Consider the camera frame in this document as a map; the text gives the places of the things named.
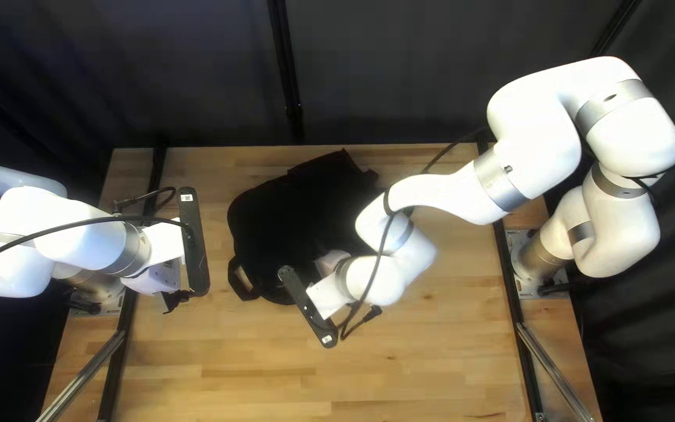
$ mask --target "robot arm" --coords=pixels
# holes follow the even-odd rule
[[[638,185],[624,176],[646,176],[675,163],[675,126],[637,74],[614,57],[566,64],[511,82],[492,97],[487,119],[498,139],[492,149],[456,173],[422,174],[395,183],[357,218],[355,229],[361,238],[378,250],[389,213],[408,206],[433,206],[477,225],[495,222],[575,170],[581,154],[577,130],[600,161],[603,178],[613,181],[602,185],[618,186],[614,189],[619,192],[640,193]],[[579,204],[560,205],[562,211],[544,226],[540,238],[542,249],[553,249],[549,253],[562,264],[577,257],[586,274],[606,276],[624,270],[652,250],[657,243],[653,240],[657,221],[646,195],[629,198],[634,204],[607,202],[601,184],[594,185],[586,183],[582,188]],[[573,197],[568,195],[565,200],[570,202]],[[577,224],[592,220],[595,227],[593,241],[573,243],[579,249],[575,253],[566,247],[567,232],[573,228],[572,223],[564,225],[567,219]],[[428,238],[401,214],[392,222],[386,244],[394,246],[385,249],[367,296],[367,302],[380,305],[397,300],[436,253]],[[531,254],[553,264],[548,256]],[[612,262],[617,255],[620,264]],[[361,296],[375,260],[352,258],[307,289],[324,318],[338,304]]]
[[[0,175],[11,173],[12,170],[0,168]],[[39,184],[34,181],[39,182],[38,178],[23,179],[23,184]],[[47,183],[40,183],[40,186],[49,187]],[[60,189],[54,189],[54,192],[35,186],[9,188],[8,184],[0,184],[0,188],[5,189],[3,194],[0,193],[0,247],[52,227],[91,218],[111,217],[94,206],[62,197],[66,192],[58,183],[53,182],[51,187]],[[191,229],[197,232],[197,236],[193,236],[196,241],[191,252],[195,255],[195,262],[204,264],[204,268],[193,268],[195,275],[201,275],[202,282],[192,286],[189,268],[187,271],[190,272],[190,287],[193,290],[197,288],[194,295],[202,295],[206,293],[204,278],[207,271],[206,260],[197,259],[197,255],[204,257],[199,211],[193,189],[184,189],[189,191],[184,192],[186,195],[182,196],[182,200],[185,198],[192,204],[191,208],[197,210],[196,230]],[[180,205],[182,217],[188,207]],[[121,278],[122,282],[126,281],[124,284],[141,293],[174,292],[179,289],[177,284],[159,284],[147,277],[130,277],[142,274],[150,266],[185,257],[190,252],[188,243],[191,242],[179,226],[159,224],[135,227],[126,222],[83,225],[40,236],[0,253],[0,296],[35,296],[43,291],[52,277],[69,279],[80,274],[81,278],[85,278],[92,272]]]

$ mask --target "wooden table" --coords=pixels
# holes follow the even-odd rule
[[[388,186],[417,173],[442,147],[345,148],[361,168],[380,174],[380,186]],[[155,298],[140,295],[117,420],[530,420],[490,225],[418,209],[413,220],[435,242],[436,262],[399,302],[335,349],[320,347],[295,307],[261,299],[241,302],[231,291],[230,202],[337,148],[169,149],[161,185],[197,190],[211,288],[169,315],[161,314]],[[476,156],[475,145],[458,145],[432,173],[451,173]],[[113,199],[145,192],[151,157],[149,148],[114,152],[103,209]],[[175,205],[159,215],[175,216]],[[538,199],[505,224],[539,227],[547,217]],[[523,310],[580,397],[599,415],[571,304],[529,300]],[[116,320],[69,318],[46,406],[113,334]],[[95,420],[105,370],[62,420]]]

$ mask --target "black metal rail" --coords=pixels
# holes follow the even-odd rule
[[[163,168],[166,163],[166,148],[156,147],[152,153],[152,170],[150,181],[148,183],[148,192],[161,187],[161,178],[163,177]],[[150,197],[145,201],[143,209],[144,216],[151,216],[155,212],[156,197]],[[103,394],[100,396],[100,407],[98,409],[98,422],[111,422],[116,412],[118,403],[118,393],[121,388],[121,375],[124,373],[124,365],[127,360],[127,348],[131,334],[132,324],[134,322],[134,312],[136,310],[137,292],[132,289],[125,289],[124,302],[121,304],[121,314],[118,317],[116,325],[117,331],[124,331],[124,342],[118,346],[117,350],[111,355],[108,364],[108,373],[106,375],[106,384],[104,384]]]
[[[293,44],[291,43],[290,28],[286,0],[267,0],[270,11],[270,25],[272,37],[275,41],[277,67],[280,69],[280,84],[283,86],[283,96],[286,100],[286,116],[291,130],[291,136],[296,143],[303,143],[304,120],[301,109],[301,95],[298,93],[298,77],[296,76],[295,60],[293,59]]]

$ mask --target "black bag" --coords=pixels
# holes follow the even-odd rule
[[[236,253],[228,282],[241,300],[258,297],[293,304],[277,278],[283,265],[299,274],[305,288],[320,280],[314,261],[332,249],[363,255],[375,252],[356,234],[355,219],[381,193],[377,174],[362,173],[344,149],[307,161],[287,175],[240,194],[228,208]],[[239,266],[248,288],[236,274]]]

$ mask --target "bag strap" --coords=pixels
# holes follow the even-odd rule
[[[241,264],[239,264],[239,258],[234,256],[231,258],[231,261],[228,261],[228,284],[231,285],[236,294],[239,295],[241,300],[255,300],[259,297],[259,294],[255,292],[254,287],[249,291],[244,282],[241,281],[241,278],[236,274],[236,270],[239,269]]]

